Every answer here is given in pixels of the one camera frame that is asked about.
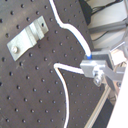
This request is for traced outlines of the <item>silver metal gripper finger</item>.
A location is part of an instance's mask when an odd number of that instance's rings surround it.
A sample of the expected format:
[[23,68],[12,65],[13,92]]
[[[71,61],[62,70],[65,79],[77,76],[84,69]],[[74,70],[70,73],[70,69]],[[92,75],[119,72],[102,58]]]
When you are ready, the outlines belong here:
[[122,82],[125,68],[117,67],[126,60],[121,50],[93,51],[91,58],[84,57],[80,67],[87,78],[92,78],[97,86],[107,83],[114,90],[114,82]]

